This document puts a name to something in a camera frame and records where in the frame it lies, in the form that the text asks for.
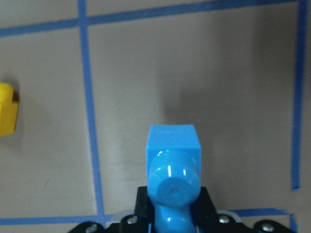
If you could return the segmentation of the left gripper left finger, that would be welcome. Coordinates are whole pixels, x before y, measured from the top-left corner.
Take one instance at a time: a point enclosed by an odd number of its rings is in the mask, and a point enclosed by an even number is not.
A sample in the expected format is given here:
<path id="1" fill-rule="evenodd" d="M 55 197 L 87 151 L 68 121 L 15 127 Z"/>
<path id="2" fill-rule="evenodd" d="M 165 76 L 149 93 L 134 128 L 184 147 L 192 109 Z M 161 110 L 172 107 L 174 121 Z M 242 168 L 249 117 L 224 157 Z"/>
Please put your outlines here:
<path id="1" fill-rule="evenodd" d="M 134 213 L 119 222 L 104 227 L 98 222 L 86 221 L 78 224 L 69 233 L 152 233 L 153 207 L 147 195 L 147 187 L 137 190 Z"/>

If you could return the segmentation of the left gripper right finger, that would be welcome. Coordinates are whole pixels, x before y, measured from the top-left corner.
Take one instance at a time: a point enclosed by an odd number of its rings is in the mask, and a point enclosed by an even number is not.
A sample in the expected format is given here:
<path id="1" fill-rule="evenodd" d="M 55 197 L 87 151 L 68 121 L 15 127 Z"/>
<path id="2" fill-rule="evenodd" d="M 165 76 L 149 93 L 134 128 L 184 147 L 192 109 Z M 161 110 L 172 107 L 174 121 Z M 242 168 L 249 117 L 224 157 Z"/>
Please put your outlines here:
<path id="1" fill-rule="evenodd" d="M 249 227 L 242 217 L 288 216 L 287 227 L 275 220 L 263 219 Z M 295 217 L 276 208 L 239 209 L 231 211 L 217 210 L 205 187 L 201 188 L 194 202 L 194 224 L 200 233 L 294 233 Z"/>

